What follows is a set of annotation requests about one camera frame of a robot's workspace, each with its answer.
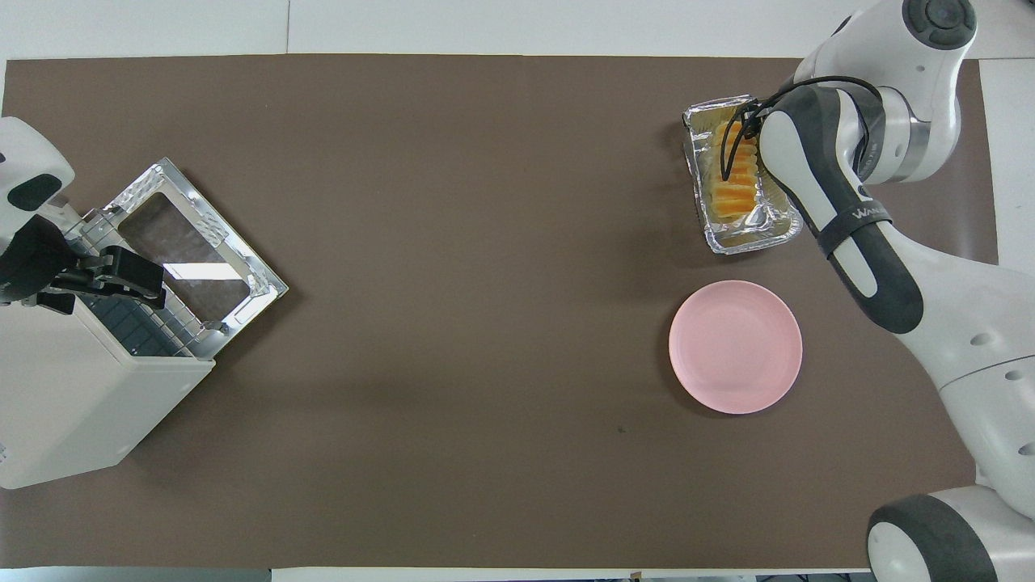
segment white floor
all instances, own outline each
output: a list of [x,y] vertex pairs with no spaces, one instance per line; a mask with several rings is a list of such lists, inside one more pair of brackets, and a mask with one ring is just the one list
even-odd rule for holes
[[[70,57],[343,52],[802,57],[846,16],[873,1],[0,0],[0,77],[9,59]],[[1035,179],[1035,118],[1028,111],[1035,94],[1035,5],[972,2],[980,25],[970,56],[981,60],[1000,262],[1035,274],[1035,253],[1029,251],[1035,248],[1030,226],[1035,204],[1027,195]],[[629,572],[564,571],[564,577]],[[321,569],[276,572],[274,579],[415,580],[415,574]],[[487,580],[490,574],[424,570],[420,578]]]

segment brown table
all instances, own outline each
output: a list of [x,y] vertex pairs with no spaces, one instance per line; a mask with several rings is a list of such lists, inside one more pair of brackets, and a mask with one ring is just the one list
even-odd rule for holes
[[[712,255],[680,113],[789,60],[272,56],[11,62],[4,112],[85,210],[168,155],[292,286],[119,466],[0,492],[0,566],[864,566],[884,502],[972,482],[919,365],[810,237]],[[995,262],[976,63],[896,226]],[[805,359],[697,404],[673,314],[724,279]]]

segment pink plate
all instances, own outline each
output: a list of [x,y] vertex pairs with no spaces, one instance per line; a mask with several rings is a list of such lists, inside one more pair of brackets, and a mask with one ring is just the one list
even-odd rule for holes
[[801,330],[772,291],[746,281],[702,287],[669,331],[672,369],[686,391],[730,414],[758,412],[791,389],[801,369]]

